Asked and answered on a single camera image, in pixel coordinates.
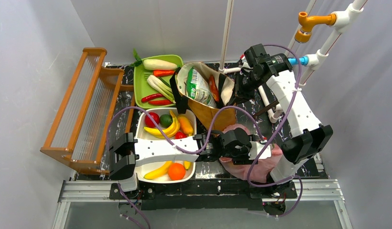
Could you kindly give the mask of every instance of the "brown shopping bag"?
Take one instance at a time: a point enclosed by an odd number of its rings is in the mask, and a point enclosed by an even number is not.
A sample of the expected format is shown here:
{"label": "brown shopping bag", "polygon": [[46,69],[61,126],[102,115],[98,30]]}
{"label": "brown shopping bag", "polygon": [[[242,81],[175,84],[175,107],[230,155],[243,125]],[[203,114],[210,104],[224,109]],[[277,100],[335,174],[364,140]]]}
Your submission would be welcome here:
{"label": "brown shopping bag", "polygon": [[[217,108],[213,108],[203,103],[200,103],[186,95],[186,80],[188,72],[191,68],[196,69],[203,78],[208,82],[208,78],[212,75],[215,79],[216,86],[218,88],[218,93],[220,95],[219,102],[216,103]],[[174,75],[172,75],[169,80],[172,88],[172,93],[174,94],[176,108],[179,114],[184,114],[186,109],[189,107],[200,122],[209,128],[211,121],[217,111],[225,106],[231,99],[234,81],[227,76],[220,74],[209,68],[202,62],[189,62],[178,68]],[[236,123],[236,113],[234,109],[227,109],[222,111],[216,121],[214,122],[214,130],[224,130],[227,126]]]}

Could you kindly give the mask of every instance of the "orange faucet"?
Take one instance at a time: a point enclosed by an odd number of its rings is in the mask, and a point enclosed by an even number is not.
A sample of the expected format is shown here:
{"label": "orange faucet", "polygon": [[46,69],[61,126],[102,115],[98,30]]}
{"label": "orange faucet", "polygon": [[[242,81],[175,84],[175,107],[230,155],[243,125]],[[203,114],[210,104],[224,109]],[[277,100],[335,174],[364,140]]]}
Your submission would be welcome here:
{"label": "orange faucet", "polygon": [[336,21],[336,15],[330,14],[327,16],[309,16],[306,12],[299,13],[299,23],[301,28],[297,31],[294,39],[300,43],[306,43],[309,41],[311,37],[312,28],[315,25],[319,24],[326,24],[326,25],[333,25]]}

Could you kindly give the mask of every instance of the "blue connector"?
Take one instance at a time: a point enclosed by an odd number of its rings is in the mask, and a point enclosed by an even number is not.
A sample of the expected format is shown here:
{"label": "blue connector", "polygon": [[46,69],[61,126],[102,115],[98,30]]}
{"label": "blue connector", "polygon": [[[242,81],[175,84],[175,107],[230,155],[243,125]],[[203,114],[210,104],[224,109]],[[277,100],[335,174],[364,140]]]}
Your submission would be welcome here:
{"label": "blue connector", "polygon": [[[297,64],[297,60],[296,58],[289,58],[289,62],[291,63],[291,65],[296,65]],[[303,56],[300,58],[300,62],[302,65],[307,65],[309,63],[309,58],[307,56]]]}

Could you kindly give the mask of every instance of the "banana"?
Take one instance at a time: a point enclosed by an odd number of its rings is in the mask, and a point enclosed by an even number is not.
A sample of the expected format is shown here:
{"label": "banana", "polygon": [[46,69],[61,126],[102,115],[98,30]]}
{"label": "banana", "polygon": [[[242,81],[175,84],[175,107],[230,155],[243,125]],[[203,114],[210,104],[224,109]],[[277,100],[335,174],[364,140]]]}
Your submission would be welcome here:
{"label": "banana", "polygon": [[[173,137],[173,136],[179,131],[180,124],[179,124],[178,119],[177,119],[177,117],[175,116],[174,112],[172,112],[172,111],[170,110],[169,113],[170,113],[170,115],[172,116],[172,124],[171,124],[167,129],[164,129],[164,130],[162,130],[162,131],[163,131],[166,135],[171,135],[173,132],[175,132],[172,136],[170,136],[170,137]],[[154,135],[155,137],[164,138],[164,137],[162,136],[162,133],[161,133],[157,128],[149,128],[149,127],[146,127],[146,126],[145,126],[145,127],[144,127],[144,130],[147,131],[147,132],[149,132],[150,134]]]}
{"label": "banana", "polygon": [[168,169],[172,164],[172,161],[167,161],[163,166],[159,167],[158,169],[145,174],[144,178],[147,180],[152,180],[157,179],[158,177],[162,177],[168,172]]}
{"label": "banana", "polygon": [[184,161],[184,167],[186,170],[190,169],[191,165],[192,165],[192,162]]}
{"label": "banana", "polygon": [[[179,123],[179,121],[178,121],[178,119],[177,119],[176,117],[174,117],[173,122],[176,123],[176,127],[175,127],[175,129],[174,129],[171,133],[169,133],[169,134],[166,135],[167,137],[173,137],[173,136],[175,136],[176,133],[178,133],[179,128],[181,128],[181,124]],[[161,139],[164,138],[164,136],[162,136],[162,135],[154,135],[154,137],[161,138]]]}

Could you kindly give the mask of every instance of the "green and white package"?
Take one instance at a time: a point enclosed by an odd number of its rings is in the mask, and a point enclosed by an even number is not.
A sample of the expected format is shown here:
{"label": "green and white package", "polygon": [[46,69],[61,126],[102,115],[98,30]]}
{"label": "green and white package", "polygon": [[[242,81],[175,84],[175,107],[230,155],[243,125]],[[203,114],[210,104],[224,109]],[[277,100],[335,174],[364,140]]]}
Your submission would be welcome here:
{"label": "green and white package", "polygon": [[194,68],[191,68],[187,75],[186,93],[187,96],[204,105],[216,107],[207,81]]}

